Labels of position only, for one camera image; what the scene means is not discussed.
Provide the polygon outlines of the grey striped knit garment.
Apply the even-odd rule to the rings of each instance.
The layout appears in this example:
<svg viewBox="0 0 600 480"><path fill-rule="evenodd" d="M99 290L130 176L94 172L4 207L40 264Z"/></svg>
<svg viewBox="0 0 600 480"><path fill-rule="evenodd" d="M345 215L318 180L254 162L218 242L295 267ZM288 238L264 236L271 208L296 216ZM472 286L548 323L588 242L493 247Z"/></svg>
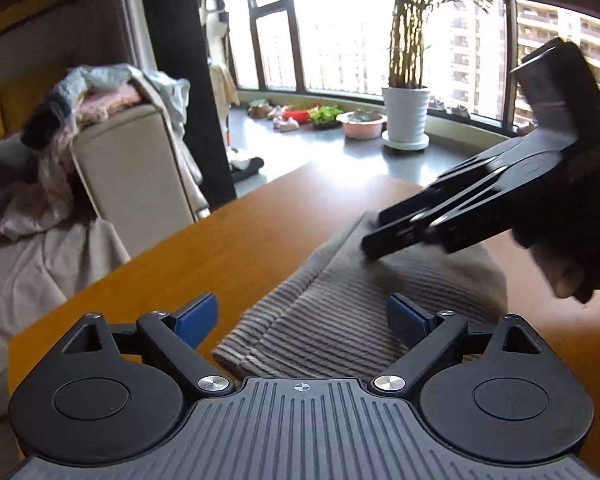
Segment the grey striped knit garment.
<svg viewBox="0 0 600 480"><path fill-rule="evenodd" d="M506 279L481 245L448 254L417 244L378 261L361 240L361 214L240 318L212 356L237 378L355 377L369 380L407 352L390 330L397 292L425 310L453 310L494 324L507 311Z"/></svg>

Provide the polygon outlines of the white plant pot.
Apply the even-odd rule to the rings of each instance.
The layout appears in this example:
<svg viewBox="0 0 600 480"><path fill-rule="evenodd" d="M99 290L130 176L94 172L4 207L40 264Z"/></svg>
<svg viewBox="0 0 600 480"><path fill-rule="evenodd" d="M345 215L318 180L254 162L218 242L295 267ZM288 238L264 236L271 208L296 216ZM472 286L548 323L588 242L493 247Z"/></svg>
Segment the white plant pot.
<svg viewBox="0 0 600 480"><path fill-rule="evenodd" d="M426 150L426 119L430 97L428 89L383 88L387 131L382 135L385 146L393 150L417 152Z"/></svg>

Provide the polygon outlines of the pink basin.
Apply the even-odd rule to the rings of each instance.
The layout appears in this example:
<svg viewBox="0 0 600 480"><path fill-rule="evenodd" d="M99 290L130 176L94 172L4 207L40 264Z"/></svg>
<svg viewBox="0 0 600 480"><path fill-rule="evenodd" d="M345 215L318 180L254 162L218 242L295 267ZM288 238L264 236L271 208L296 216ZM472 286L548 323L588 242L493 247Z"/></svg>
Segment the pink basin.
<svg viewBox="0 0 600 480"><path fill-rule="evenodd" d="M356 110L339 114L336 121L342 125L343 133L347 138L366 141L380 137L387 116L378 112Z"/></svg>

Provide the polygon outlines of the green plant tray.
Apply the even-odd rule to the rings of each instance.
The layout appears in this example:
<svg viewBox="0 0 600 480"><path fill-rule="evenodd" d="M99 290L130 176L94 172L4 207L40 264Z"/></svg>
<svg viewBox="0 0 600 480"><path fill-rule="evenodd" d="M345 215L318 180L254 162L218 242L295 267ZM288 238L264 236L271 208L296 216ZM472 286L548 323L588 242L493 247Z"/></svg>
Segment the green plant tray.
<svg viewBox="0 0 600 480"><path fill-rule="evenodd" d="M338 116L343 110L337 105L320 105L309 110L309 120L316 130L337 128Z"/></svg>

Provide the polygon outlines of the beige grey sofa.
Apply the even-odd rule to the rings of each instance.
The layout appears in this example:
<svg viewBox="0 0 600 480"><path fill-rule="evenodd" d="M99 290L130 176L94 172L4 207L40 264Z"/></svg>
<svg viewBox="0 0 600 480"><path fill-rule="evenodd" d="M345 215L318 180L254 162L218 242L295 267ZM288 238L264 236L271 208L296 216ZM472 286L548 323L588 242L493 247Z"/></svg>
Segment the beige grey sofa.
<svg viewBox="0 0 600 480"><path fill-rule="evenodd" d="M124 110L72 139L93 213L20 240L0 240L0 417L7 346L46 313L123 263L187 228L204 211L154 104Z"/></svg>

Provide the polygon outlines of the grey neck pillow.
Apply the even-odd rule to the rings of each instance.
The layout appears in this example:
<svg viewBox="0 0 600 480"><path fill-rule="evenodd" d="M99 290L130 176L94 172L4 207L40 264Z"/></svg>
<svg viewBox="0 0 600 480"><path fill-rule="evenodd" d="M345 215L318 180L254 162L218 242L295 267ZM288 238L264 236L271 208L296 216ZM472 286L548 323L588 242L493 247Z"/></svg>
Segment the grey neck pillow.
<svg viewBox="0 0 600 480"><path fill-rule="evenodd" d="M0 140L0 214L15 195L17 183L32 183L38 177L40 153L25 146L19 134Z"/></svg>

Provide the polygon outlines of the yellow cushion right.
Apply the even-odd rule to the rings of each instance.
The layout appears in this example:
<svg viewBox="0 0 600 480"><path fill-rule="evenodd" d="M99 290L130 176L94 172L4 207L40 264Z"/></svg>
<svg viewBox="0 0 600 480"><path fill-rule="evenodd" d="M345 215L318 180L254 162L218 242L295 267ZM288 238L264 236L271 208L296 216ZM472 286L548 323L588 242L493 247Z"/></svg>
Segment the yellow cushion right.
<svg viewBox="0 0 600 480"><path fill-rule="evenodd" d="M0 140L18 132L47 92L66 76L68 65L58 61L0 84Z"/></svg>

